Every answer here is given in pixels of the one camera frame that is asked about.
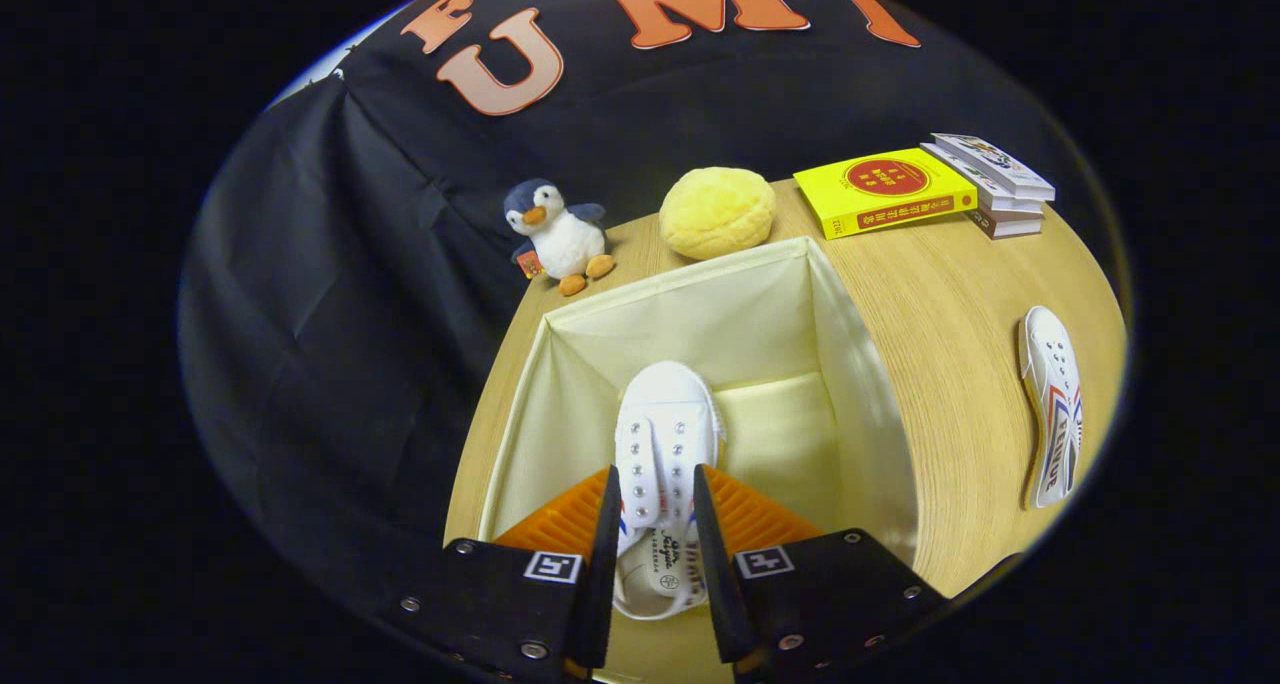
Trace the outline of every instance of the yellow plush ball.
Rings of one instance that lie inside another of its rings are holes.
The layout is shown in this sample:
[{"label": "yellow plush ball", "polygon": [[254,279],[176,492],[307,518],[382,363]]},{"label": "yellow plush ball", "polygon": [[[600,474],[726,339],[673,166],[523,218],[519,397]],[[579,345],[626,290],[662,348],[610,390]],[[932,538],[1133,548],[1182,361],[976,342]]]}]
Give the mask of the yellow plush ball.
[{"label": "yellow plush ball", "polygon": [[667,192],[658,211],[658,232],[676,252],[712,259],[763,242],[777,208],[773,187],[755,172],[694,169]]}]

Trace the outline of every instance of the fabric storage bin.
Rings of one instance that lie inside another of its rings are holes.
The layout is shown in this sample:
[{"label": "fabric storage bin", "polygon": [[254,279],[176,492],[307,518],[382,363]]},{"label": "fabric storage bin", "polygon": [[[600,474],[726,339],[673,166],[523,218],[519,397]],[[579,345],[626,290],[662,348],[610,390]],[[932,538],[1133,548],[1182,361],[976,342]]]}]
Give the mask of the fabric storage bin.
[{"label": "fabric storage bin", "polygon": [[[718,468],[831,532],[859,526],[908,565],[916,489],[876,347],[809,237],[686,265],[543,316],[485,493],[492,541],[613,461],[622,392],[676,360],[712,388]],[[704,605],[635,621],[614,612],[603,681],[727,681]]]}]

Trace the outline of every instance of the penguin plush toy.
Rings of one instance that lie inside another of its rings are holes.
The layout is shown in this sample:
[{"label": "penguin plush toy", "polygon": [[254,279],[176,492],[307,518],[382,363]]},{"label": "penguin plush toy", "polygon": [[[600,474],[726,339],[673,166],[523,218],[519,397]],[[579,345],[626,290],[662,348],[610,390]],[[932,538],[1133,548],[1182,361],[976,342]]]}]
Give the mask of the penguin plush toy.
[{"label": "penguin plush toy", "polygon": [[604,254],[604,232],[595,222],[604,216],[599,204],[564,206],[559,190],[547,179],[521,182],[503,202],[503,215],[516,233],[529,241],[511,255],[511,261],[530,250],[554,279],[559,292],[572,296],[586,287],[586,277],[599,279],[613,270],[613,257]]}]

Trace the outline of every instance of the penguin feet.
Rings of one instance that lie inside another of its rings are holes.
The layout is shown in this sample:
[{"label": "penguin feet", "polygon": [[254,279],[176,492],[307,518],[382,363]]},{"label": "penguin feet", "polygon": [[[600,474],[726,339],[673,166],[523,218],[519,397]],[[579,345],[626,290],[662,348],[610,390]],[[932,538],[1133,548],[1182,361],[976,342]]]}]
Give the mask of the penguin feet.
[{"label": "penguin feet", "polygon": [[593,279],[599,279],[609,272],[613,272],[613,257],[607,254],[598,254],[586,263],[586,275]]},{"label": "penguin feet", "polygon": [[581,274],[570,274],[561,279],[559,291],[563,296],[571,297],[586,287],[586,279]]}]

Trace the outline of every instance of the red circle on book cover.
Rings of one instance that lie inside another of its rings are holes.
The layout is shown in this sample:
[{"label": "red circle on book cover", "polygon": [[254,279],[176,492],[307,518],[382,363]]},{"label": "red circle on book cover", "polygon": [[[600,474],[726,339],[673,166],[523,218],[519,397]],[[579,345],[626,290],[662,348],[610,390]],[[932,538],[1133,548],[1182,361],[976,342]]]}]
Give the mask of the red circle on book cover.
[{"label": "red circle on book cover", "polygon": [[902,196],[929,186],[929,174],[897,159],[868,159],[845,172],[849,183],[869,195]]}]

